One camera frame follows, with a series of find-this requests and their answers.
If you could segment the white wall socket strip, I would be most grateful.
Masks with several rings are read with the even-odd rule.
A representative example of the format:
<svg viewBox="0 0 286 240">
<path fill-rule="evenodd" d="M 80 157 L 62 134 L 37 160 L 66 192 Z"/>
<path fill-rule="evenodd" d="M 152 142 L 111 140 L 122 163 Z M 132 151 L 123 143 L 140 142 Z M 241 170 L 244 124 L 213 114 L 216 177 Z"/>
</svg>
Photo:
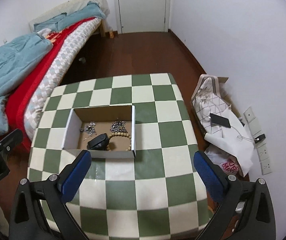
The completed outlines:
<svg viewBox="0 0 286 240">
<path fill-rule="evenodd" d="M 266 135 L 263 132 L 260 122 L 251 107 L 243 113 L 252 139 L 254 141 L 255 149 L 257 150 L 257 155 L 260 162 L 262 175 L 267 175 L 272 173 L 272 165 L 270 162 L 270 157 L 266 145 Z"/>
</svg>

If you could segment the black smartphone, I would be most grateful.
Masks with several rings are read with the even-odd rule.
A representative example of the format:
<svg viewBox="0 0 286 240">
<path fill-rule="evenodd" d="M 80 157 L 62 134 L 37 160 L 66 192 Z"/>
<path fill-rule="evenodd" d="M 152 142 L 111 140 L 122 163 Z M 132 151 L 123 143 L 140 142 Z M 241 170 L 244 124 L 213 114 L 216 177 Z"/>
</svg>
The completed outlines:
<svg viewBox="0 0 286 240">
<path fill-rule="evenodd" d="M 215 126 L 222 126 L 225 128 L 231 128 L 229 119 L 213 113 L 210 113 L 209 117 L 210 117 L 210 122 L 213 126 L 215 125 Z"/>
</svg>

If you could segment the red blanket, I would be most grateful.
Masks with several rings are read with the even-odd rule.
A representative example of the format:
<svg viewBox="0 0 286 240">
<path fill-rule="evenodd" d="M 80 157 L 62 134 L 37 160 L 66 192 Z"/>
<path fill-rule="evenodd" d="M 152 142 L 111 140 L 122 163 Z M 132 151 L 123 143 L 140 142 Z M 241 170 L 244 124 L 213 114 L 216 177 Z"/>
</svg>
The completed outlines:
<svg viewBox="0 0 286 240">
<path fill-rule="evenodd" d="M 31 148 L 31 141 L 25 132 L 23 118 L 25 109 L 29 100 L 31 99 L 36 88 L 44 77 L 45 72 L 49 69 L 50 60 L 53 60 L 57 55 L 58 50 L 63 44 L 63 37 L 70 34 L 76 27 L 85 22 L 87 19 L 81 20 L 59 32 L 50 31 L 49 29 L 42 29 L 41 35 L 49 40 L 53 48 L 48 52 L 34 70 L 21 82 L 21 84 L 10 94 L 5 106 L 5 114 L 8 119 L 9 131 L 18 128 L 23 133 L 23 142 L 18 146 L 18 152 L 28 154 Z"/>
</svg>

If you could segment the black charger plug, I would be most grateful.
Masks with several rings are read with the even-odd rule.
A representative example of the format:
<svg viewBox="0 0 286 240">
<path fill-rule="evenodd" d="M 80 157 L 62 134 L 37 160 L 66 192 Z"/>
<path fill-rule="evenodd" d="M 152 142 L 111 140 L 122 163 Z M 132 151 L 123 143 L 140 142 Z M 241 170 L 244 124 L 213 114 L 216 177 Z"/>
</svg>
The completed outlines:
<svg viewBox="0 0 286 240">
<path fill-rule="evenodd" d="M 266 135 L 263 133 L 259 136 L 257 136 L 256 138 L 254 138 L 254 142 L 255 144 L 258 144 L 259 142 L 262 142 L 266 139 Z"/>
</svg>

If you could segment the red white plastic bag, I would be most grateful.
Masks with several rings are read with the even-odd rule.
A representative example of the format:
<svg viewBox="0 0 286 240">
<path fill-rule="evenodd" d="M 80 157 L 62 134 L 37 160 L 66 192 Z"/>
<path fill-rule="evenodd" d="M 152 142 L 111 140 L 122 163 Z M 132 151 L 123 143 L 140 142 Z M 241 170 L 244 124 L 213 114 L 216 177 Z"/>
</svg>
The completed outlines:
<svg viewBox="0 0 286 240">
<path fill-rule="evenodd" d="M 233 174 L 241 178 L 243 177 L 243 172 L 234 156 L 214 145 L 210 145 L 205 150 L 205 154 L 215 165 L 218 165 L 225 174 Z"/>
</svg>

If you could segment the light blue duvet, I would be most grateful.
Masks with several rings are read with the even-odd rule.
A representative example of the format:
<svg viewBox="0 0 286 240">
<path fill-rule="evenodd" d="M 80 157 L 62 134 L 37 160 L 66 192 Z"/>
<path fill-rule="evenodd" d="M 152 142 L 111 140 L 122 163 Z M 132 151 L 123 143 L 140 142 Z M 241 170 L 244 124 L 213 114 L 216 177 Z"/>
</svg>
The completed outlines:
<svg viewBox="0 0 286 240">
<path fill-rule="evenodd" d="M 58 31 L 91 17 L 105 18 L 105 14 L 94 2 L 89 2 L 79 11 L 67 14 L 59 21 Z M 8 132 L 6 96 L 21 84 L 52 48 L 51 42 L 44 38 L 40 31 L 22 35 L 0 46 L 0 135 Z"/>
</svg>

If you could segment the white patterned fabric bag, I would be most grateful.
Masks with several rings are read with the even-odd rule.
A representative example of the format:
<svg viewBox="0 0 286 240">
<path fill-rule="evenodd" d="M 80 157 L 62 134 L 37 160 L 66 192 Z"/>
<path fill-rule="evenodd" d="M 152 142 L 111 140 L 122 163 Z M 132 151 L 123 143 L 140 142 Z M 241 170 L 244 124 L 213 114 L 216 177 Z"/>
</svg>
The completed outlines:
<svg viewBox="0 0 286 240">
<path fill-rule="evenodd" d="M 221 97 L 219 78 L 202 74 L 191 102 L 209 143 L 206 155 L 225 173 L 246 176 L 253 165 L 254 139 Z"/>
</svg>

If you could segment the white wooden headboard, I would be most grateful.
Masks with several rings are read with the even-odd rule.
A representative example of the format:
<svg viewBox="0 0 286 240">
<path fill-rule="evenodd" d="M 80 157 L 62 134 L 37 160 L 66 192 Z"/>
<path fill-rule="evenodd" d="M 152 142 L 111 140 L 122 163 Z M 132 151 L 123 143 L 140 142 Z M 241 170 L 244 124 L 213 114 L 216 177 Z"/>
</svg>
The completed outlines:
<svg viewBox="0 0 286 240">
<path fill-rule="evenodd" d="M 89 2 L 97 3 L 102 12 L 107 16 L 110 13 L 107 0 L 68 0 L 58 6 L 46 11 L 29 22 L 31 31 L 35 31 L 34 25 L 47 21 L 59 14 L 71 14 L 83 9 Z"/>
</svg>

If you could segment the white cardboard box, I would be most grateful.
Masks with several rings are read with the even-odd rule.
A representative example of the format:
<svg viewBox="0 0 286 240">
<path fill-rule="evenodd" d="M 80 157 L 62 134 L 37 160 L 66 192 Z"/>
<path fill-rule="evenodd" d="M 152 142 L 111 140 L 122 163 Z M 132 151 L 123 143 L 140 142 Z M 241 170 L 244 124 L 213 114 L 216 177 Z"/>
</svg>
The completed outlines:
<svg viewBox="0 0 286 240">
<path fill-rule="evenodd" d="M 78 155 L 87 143 L 106 133 L 109 144 L 104 151 L 90 150 L 93 158 L 134 159 L 135 107 L 132 105 L 73 108 L 70 110 L 62 149 Z"/>
</svg>

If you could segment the green white checkered tablecloth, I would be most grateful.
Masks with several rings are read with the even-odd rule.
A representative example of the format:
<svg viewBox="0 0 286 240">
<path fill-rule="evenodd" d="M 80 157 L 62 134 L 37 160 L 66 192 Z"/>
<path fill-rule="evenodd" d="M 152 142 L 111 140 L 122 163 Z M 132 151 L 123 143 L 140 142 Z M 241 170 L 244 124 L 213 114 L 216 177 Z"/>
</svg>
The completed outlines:
<svg viewBox="0 0 286 240">
<path fill-rule="evenodd" d="M 76 107 L 133 105 L 136 157 L 93 160 L 72 202 L 72 215 L 91 239 L 181 239 L 210 219 L 205 186 L 192 159 L 196 137 L 171 74 L 124 75 L 56 87 L 32 141 L 27 176 L 47 179 L 72 163 L 63 150 Z"/>
</svg>

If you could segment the patterned mattress sheet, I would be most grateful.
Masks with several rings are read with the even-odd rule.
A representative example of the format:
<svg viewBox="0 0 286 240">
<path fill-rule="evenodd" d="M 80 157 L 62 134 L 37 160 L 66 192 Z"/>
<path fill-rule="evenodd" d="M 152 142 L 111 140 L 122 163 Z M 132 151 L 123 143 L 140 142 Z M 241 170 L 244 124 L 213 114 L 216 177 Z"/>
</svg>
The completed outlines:
<svg viewBox="0 0 286 240">
<path fill-rule="evenodd" d="M 54 59 L 50 60 L 49 69 L 45 72 L 25 109 L 23 124 L 30 140 L 33 139 L 40 122 L 41 112 L 47 97 L 60 84 L 80 49 L 86 44 L 90 36 L 99 29 L 101 24 L 102 20 L 99 18 L 87 19 L 70 34 L 63 37 L 62 46 Z"/>
</svg>

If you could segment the white door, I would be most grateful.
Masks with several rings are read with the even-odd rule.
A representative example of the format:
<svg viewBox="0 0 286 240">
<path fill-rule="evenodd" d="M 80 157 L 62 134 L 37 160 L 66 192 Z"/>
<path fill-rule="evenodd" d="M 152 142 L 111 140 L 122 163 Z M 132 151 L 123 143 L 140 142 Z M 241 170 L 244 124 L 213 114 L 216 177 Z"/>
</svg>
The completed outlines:
<svg viewBox="0 0 286 240">
<path fill-rule="evenodd" d="M 119 34 L 167 32 L 171 0 L 114 0 Z"/>
</svg>

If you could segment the black smart watch band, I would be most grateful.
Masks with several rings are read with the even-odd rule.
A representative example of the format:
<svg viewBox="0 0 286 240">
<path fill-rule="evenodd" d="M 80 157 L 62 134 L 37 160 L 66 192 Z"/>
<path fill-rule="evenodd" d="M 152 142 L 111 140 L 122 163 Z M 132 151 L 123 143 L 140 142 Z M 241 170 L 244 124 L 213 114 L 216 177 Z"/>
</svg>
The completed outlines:
<svg viewBox="0 0 286 240">
<path fill-rule="evenodd" d="M 109 138 L 106 133 L 100 134 L 87 143 L 88 150 L 104 151 L 109 144 Z"/>
</svg>

